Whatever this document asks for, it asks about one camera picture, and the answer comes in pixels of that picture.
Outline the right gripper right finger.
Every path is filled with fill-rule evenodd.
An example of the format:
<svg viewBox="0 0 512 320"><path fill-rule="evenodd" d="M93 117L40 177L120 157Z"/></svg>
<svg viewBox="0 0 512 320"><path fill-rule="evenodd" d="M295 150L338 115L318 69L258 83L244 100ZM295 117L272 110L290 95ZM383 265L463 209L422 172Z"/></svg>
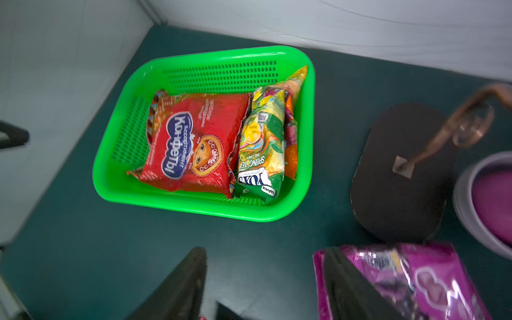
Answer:
<svg viewBox="0 0 512 320"><path fill-rule="evenodd" d="M330 319L403 319L337 248L324 251L323 278Z"/></svg>

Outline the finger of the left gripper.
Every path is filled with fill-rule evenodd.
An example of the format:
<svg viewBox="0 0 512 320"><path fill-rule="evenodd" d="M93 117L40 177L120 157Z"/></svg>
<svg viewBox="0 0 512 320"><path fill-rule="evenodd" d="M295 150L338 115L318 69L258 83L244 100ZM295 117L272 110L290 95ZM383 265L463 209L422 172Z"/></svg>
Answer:
<svg viewBox="0 0 512 320"><path fill-rule="evenodd" d="M29 142L27 130L6 121L1 121L1 149L21 147Z"/></svg>

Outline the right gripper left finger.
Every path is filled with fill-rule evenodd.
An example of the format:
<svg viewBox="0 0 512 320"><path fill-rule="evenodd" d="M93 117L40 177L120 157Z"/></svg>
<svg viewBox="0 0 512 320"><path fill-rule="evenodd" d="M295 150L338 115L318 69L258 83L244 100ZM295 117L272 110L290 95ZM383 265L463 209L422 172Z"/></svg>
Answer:
<svg viewBox="0 0 512 320"><path fill-rule="evenodd" d="M199 319L207 252L193 248L128 319Z"/></svg>

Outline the purple snack bag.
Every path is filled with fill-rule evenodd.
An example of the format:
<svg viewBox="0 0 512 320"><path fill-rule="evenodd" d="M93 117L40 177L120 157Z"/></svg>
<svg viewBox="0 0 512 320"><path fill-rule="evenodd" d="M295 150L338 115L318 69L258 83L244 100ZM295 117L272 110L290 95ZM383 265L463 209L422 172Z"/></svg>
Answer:
<svg viewBox="0 0 512 320"><path fill-rule="evenodd" d="M452 245L342 245L337 248L403 319L490 319ZM330 319L324 251L313 254L320 319Z"/></svg>

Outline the green plastic basket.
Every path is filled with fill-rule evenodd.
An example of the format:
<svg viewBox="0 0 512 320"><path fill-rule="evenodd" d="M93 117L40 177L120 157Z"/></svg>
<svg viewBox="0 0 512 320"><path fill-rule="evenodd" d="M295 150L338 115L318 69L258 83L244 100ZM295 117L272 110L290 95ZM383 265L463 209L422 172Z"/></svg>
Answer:
<svg viewBox="0 0 512 320"><path fill-rule="evenodd" d="M270 204L252 195L228 199L218 193L168 192L139 182L128 171L141 167L149 153L145 121L159 89L180 93L245 93L286 80L300 67L308 74L294 108L298 122L298 168L285 178ZM313 175L315 69L302 51L288 46L233 49L153 59L132 73L113 110L95 161L93 185L106 201L270 222L293 212L306 196Z"/></svg>

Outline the red cookie bag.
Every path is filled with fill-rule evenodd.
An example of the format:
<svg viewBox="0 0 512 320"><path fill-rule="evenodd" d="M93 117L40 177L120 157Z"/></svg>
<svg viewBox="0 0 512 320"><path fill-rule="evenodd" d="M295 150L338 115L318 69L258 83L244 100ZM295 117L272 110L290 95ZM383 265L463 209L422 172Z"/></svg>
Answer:
<svg viewBox="0 0 512 320"><path fill-rule="evenodd" d="M158 90L149 107L150 147L138 181L166 191L234 194L239 135L251 93L170 95Z"/></svg>

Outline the green Fox's candy bag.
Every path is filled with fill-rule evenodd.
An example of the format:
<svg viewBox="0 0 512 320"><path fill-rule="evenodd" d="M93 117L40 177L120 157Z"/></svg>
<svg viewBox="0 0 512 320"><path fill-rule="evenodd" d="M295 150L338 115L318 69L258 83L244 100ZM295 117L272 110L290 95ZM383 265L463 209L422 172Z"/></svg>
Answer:
<svg viewBox="0 0 512 320"><path fill-rule="evenodd" d="M260 87L239 140L236 195L248 193L273 202L285 176L285 91Z"/></svg>

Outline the orange Fox's candy bag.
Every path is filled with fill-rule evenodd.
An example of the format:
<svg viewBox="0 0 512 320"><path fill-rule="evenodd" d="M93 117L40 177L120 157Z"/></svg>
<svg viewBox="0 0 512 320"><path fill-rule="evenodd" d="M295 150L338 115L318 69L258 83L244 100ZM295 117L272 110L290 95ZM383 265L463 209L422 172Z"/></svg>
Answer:
<svg viewBox="0 0 512 320"><path fill-rule="evenodd" d="M298 129L294 108L308 71L309 67L306 65L279 84L285 93L285 176L293 180L296 179L298 164Z"/></svg>

